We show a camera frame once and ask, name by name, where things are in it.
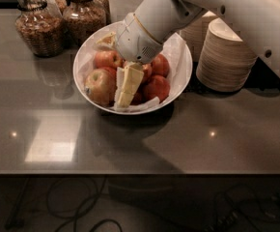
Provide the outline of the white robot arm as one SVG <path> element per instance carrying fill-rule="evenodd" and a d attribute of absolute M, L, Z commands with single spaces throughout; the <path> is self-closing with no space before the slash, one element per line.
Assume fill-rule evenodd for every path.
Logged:
<path fill-rule="evenodd" d="M 96 48 L 147 64 L 175 31 L 207 11 L 224 21 L 280 78 L 280 0 L 143 0 L 116 32 L 96 41 Z"/>

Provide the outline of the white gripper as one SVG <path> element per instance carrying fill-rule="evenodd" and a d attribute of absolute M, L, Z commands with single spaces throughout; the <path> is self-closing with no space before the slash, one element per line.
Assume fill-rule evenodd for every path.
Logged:
<path fill-rule="evenodd" d="M 96 41 L 96 47 L 116 48 L 125 60 L 132 61 L 117 69 L 117 90 L 114 99 L 117 108 L 129 107 L 144 76 L 143 67 L 138 62 L 151 63 L 163 49 L 163 44 L 155 41 L 137 17 L 129 13 L 117 27 L 117 32 L 110 32 L 101 37 Z"/>

